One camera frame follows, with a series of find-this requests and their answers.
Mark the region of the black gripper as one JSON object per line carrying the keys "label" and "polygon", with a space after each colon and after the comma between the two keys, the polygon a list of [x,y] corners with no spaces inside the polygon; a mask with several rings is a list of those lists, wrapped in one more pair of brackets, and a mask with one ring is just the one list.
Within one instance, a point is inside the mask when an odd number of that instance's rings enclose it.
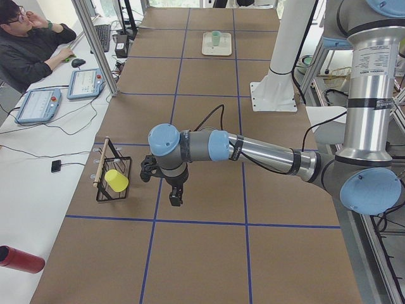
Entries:
{"label": "black gripper", "polygon": [[183,204],[182,193],[184,184],[189,177],[189,171],[183,169],[182,172],[175,170],[163,170],[166,182],[171,185],[169,200],[172,206],[181,206]]}

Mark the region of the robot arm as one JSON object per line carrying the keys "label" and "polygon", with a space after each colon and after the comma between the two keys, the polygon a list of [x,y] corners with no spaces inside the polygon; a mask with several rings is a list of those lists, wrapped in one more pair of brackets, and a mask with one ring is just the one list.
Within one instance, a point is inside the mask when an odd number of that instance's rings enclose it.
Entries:
{"label": "robot arm", "polygon": [[325,18],[323,44],[353,50],[343,147],[335,156],[222,129],[179,131],[162,123],[148,135],[151,154],[142,162],[142,180],[163,178],[171,186],[170,203],[180,206],[189,163],[243,160],[277,175],[298,176],[363,215],[391,209],[404,192],[385,149],[404,2],[328,1]]}

